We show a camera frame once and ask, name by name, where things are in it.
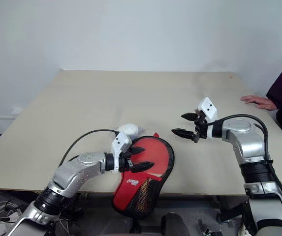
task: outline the floor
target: floor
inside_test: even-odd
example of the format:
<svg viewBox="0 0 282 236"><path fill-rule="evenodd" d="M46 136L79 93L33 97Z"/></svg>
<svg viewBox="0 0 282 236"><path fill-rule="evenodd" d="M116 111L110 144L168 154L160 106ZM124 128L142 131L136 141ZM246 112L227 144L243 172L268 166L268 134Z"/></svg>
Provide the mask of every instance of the floor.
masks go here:
<svg viewBox="0 0 282 236"><path fill-rule="evenodd" d="M232 220L229 224L218 224L216 215L219 213L219 210L211 208L157 208L148 219L141 220L139 223L144 228L146 228L145 226L159 226L161 218L170 212L177 213L182 217L191 236L202 235L198 223L199 220L213 232L222 231L224 236L236 236L241 225L240 218ZM131 222L128 218L119 215L111 208L89 208L85 209L85 215L78 221L78 224L81 227L73 225L70 229L70 234L97 236L101 233L128 233L128 226L131 225Z"/></svg>

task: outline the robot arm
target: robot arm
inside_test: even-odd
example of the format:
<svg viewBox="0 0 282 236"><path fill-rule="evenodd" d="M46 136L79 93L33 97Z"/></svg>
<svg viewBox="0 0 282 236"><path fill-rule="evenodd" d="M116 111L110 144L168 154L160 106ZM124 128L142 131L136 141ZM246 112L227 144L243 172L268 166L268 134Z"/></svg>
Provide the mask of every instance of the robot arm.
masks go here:
<svg viewBox="0 0 282 236"><path fill-rule="evenodd" d="M59 219L61 210L83 184L90 178L104 174L105 171L132 172L145 171L153 166L151 162L133 165L130 157L144 149L133 147L132 140L138 134L138 127L133 124L123 125L112 142L111 153L91 152L73 157L59 166L47 188L30 203L17 222L8 231L7 236L44 235L45 226Z"/></svg>
<svg viewBox="0 0 282 236"><path fill-rule="evenodd" d="M193 140L222 138L233 145L237 162L245 180L249 200L244 204L244 221L251 234L266 226L282 227L282 184L272 167L267 151L267 130L264 123L250 115L234 115L217 120L217 109L209 98L203 99L196 113L183 118L194 121L195 131L173 129L176 135ZM261 126L239 117L249 117ZM256 126L265 134L265 140L256 132Z"/></svg>

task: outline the red bag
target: red bag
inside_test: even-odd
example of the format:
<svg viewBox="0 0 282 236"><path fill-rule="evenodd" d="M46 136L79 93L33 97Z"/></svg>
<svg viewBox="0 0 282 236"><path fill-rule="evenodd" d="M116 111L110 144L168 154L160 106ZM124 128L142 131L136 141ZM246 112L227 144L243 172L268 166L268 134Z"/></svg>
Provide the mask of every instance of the red bag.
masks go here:
<svg viewBox="0 0 282 236"><path fill-rule="evenodd" d="M174 166L174 151L165 140L154 136L143 136L133 141L132 147L145 150L133 155L133 164L149 161L154 165L139 173L122 173L121 183L112 199L114 209L133 219L148 217L169 174Z"/></svg>

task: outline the hand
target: hand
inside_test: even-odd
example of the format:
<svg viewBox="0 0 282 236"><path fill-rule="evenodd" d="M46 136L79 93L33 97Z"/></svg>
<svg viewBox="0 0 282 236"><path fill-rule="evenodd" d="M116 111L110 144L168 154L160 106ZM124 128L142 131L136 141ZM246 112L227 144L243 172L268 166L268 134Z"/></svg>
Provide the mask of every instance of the hand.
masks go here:
<svg viewBox="0 0 282 236"><path fill-rule="evenodd" d="M268 111L273 111L277 109L276 105L270 99L264 97L248 95L241 97L240 100L245 101L246 104L251 102L257 103L255 107L259 109L265 109Z"/></svg>

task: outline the table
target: table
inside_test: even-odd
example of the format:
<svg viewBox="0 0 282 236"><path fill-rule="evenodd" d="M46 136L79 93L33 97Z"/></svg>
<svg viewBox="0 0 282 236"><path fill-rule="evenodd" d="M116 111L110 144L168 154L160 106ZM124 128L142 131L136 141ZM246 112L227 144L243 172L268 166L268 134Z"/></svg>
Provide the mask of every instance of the table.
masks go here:
<svg viewBox="0 0 282 236"><path fill-rule="evenodd" d="M180 116L210 97L218 117L251 114L269 130L269 149L282 181L282 131L273 119L239 98L250 94L234 73L61 71L0 137L0 189L42 190L69 145L93 129L134 123L157 132L175 152L174 169L162 193L240 195L243 178L232 146L220 139L182 139L173 128L193 129ZM81 140L68 159L82 152L110 151L113 134ZM112 192L119 173L90 179L82 191Z"/></svg>

